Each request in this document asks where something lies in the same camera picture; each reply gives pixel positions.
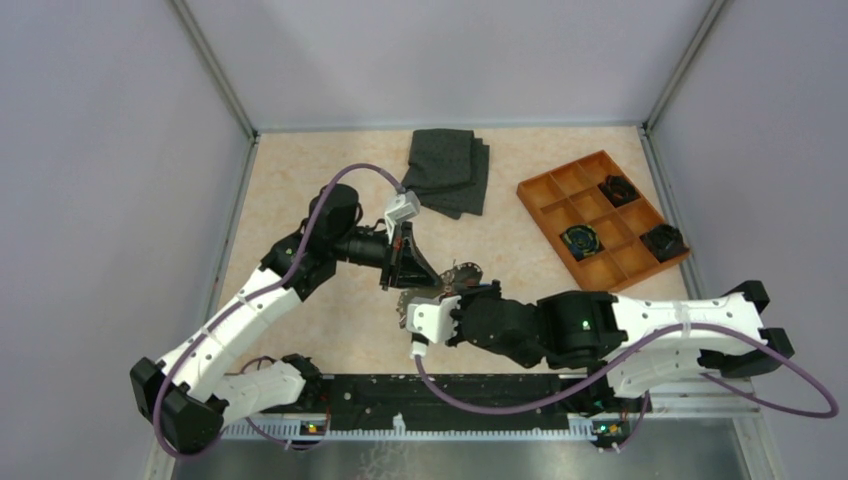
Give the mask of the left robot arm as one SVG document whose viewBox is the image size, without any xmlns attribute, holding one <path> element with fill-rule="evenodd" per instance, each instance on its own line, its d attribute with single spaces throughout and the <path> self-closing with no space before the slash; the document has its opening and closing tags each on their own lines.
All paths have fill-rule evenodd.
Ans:
<svg viewBox="0 0 848 480">
<path fill-rule="evenodd" d="M 363 226 L 353 187 L 323 187 L 299 229 L 271 247 L 216 315 L 160 359 L 143 357 L 131 368 L 137 408 L 163 449 L 195 456 L 242 418 L 282 405 L 302 414 L 314 410 L 322 374 L 310 358 L 290 354 L 238 375 L 231 365 L 331 279 L 340 262 L 378 269 L 383 289 L 439 286 L 413 237 L 411 220 L 419 211 L 414 192 L 399 192 L 375 225 Z"/>
</svg>

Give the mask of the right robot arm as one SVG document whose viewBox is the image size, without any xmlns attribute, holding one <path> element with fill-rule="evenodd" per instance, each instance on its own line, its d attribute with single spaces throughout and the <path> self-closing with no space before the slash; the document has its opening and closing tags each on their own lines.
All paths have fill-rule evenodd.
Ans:
<svg viewBox="0 0 848 480">
<path fill-rule="evenodd" d="M 782 328 L 765 327 L 770 302 L 749 280 L 701 300 L 640 300 L 604 291 L 566 291 L 534 303 L 503 297 L 498 282 L 465 291 L 450 313 L 447 345 L 467 342 L 530 368 L 609 370 L 586 385 L 589 404 L 612 412 L 668 381 L 716 372 L 723 378 L 771 373 L 795 354 Z"/>
</svg>

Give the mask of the metal key holder plate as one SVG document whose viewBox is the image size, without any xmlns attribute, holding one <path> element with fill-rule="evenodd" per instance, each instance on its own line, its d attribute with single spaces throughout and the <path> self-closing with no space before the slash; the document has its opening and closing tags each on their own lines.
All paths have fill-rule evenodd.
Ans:
<svg viewBox="0 0 848 480">
<path fill-rule="evenodd" d="M 456 295 L 459 291 L 478 286 L 483 278 L 482 268 L 473 262 L 454 264 L 451 269 L 440 275 L 435 287 L 415 287 L 401 291 L 396 303 L 399 327 L 404 329 L 407 323 L 407 309 L 415 298 L 439 299 Z"/>
</svg>

